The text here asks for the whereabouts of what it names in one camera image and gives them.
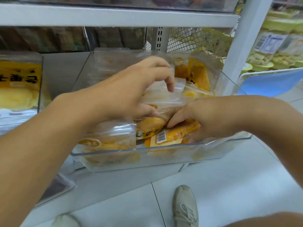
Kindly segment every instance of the barcode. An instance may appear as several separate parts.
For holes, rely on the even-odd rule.
[[[157,144],[164,142],[164,141],[167,141],[165,130],[163,130],[157,134]]]
[[[258,41],[258,43],[255,46],[255,49],[260,49],[266,39],[267,39],[267,36],[261,36],[260,40]]]

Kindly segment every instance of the person's right hand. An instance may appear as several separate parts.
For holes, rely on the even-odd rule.
[[[250,130],[251,123],[258,122],[258,114],[271,113],[281,107],[281,100],[263,96],[208,97],[192,101],[178,111],[167,127],[186,119],[195,119],[200,129],[190,134],[189,143],[206,138],[224,138],[240,131]]]

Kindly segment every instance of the blue and white label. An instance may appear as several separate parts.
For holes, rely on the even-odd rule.
[[[278,50],[286,38],[287,35],[268,32],[261,33],[254,44],[254,50],[256,52],[273,54]]]

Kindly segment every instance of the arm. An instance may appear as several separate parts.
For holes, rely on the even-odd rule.
[[[161,80],[174,91],[169,64],[150,57],[92,87],[58,96],[44,111],[1,136],[1,226],[21,225],[89,128],[111,119],[157,115],[140,98]]]
[[[204,98],[187,104],[168,127],[196,119],[201,128],[190,142],[247,131],[265,142],[303,187],[303,115],[288,103],[263,96]]]

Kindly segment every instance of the snack jar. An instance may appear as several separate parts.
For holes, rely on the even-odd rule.
[[[294,20],[267,17],[246,62],[267,65],[295,25]]]
[[[294,30],[288,35],[272,58],[277,69],[289,68],[303,58],[303,21],[297,22]]]

